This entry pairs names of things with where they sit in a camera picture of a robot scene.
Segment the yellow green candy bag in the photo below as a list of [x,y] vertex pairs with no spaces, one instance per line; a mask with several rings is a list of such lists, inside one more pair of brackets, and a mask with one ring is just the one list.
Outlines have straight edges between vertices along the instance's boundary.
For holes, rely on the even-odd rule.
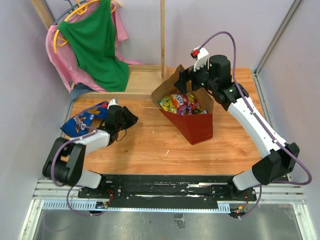
[[165,112],[170,112],[173,114],[178,113],[178,109],[175,107],[175,105],[172,102],[171,96],[167,95],[164,98],[160,99],[158,101],[158,104]]

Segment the red brown paper bag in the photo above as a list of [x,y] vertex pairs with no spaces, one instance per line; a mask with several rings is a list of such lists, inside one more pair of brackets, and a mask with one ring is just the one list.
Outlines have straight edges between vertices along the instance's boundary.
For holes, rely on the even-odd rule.
[[[180,71],[185,68],[180,64],[175,72],[159,85],[152,93],[151,99],[155,106],[159,107],[159,101],[170,95],[179,94],[180,91],[174,86],[179,79]],[[192,145],[207,141],[213,137],[213,108],[214,100],[202,88],[193,91],[192,94],[199,101],[200,108],[205,110],[203,114],[178,115],[161,109],[161,113],[170,120],[173,125]]]

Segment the blue Doritos chip bag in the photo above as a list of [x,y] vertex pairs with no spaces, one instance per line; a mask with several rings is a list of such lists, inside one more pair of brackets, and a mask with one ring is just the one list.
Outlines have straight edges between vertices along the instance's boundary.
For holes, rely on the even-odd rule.
[[71,138],[86,135],[91,131],[88,127],[91,127],[94,121],[102,121],[106,118],[107,107],[107,101],[89,107],[67,120],[60,129]]

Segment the purple Tops candy bag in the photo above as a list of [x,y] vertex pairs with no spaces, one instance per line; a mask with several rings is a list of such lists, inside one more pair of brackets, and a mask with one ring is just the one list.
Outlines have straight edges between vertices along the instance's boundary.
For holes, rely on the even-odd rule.
[[194,99],[193,101],[188,100],[182,106],[179,107],[177,111],[178,115],[187,116],[187,115],[199,115],[207,114],[207,111],[201,109],[199,102]]

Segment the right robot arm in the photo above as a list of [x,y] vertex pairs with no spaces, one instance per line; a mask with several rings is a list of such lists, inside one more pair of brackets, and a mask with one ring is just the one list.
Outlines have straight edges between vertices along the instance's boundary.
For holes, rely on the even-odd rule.
[[231,62],[226,56],[213,55],[205,58],[200,68],[182,68],[178,73],[174,86],[182,94],[187,92],[188,82],[194,91],[204,89],[242,125],[261,156],[250,169],[229,181],[226,193],[230,199],[238,200],[245,190],[268,185],[293,171],[299,147],[296,143],[287,143],[266,122],[248,92],[233,80]]

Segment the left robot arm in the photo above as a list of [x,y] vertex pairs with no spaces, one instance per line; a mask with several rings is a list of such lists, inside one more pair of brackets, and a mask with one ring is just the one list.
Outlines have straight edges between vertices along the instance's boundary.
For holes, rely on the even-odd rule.
[[126,106],[114,100],[89,107],[74,117],[83,135],[69,139],[59,137],[53,143],[42,168],[42,175],[57,186],[88,188],[96,198],[107,193],[105,178],[96,172],[84,170],[85,156],[118,140],[121,131],[127,131],[138,122]]

